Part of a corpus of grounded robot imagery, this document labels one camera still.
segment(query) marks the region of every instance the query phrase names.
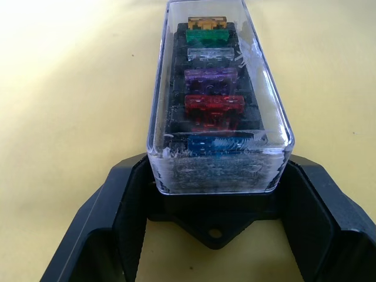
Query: yellow background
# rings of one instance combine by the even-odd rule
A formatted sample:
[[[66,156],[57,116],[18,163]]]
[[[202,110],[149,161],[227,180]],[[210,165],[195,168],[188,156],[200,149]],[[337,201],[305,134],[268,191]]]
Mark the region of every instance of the yellow background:
[[[376,221],[376,2],[246,2],[294,153]],[[0,281],[38,281],[110,168],[145,151],[165,5],[0,0]],[[279,221],[220,251],[149,222],[137,281],[302,279]]]

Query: black plastic base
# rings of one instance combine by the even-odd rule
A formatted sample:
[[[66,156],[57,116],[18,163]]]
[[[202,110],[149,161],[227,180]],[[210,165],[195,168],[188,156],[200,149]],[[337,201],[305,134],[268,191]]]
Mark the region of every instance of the black plastic base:
[[[41,281],[135,281],[147,216],[176,222],[211,249],[255,220],[281,218],[305,282],[376,281],[376,226],[318,164],[292,156],[267,195],[165,196],[145,155],[111,170]]]

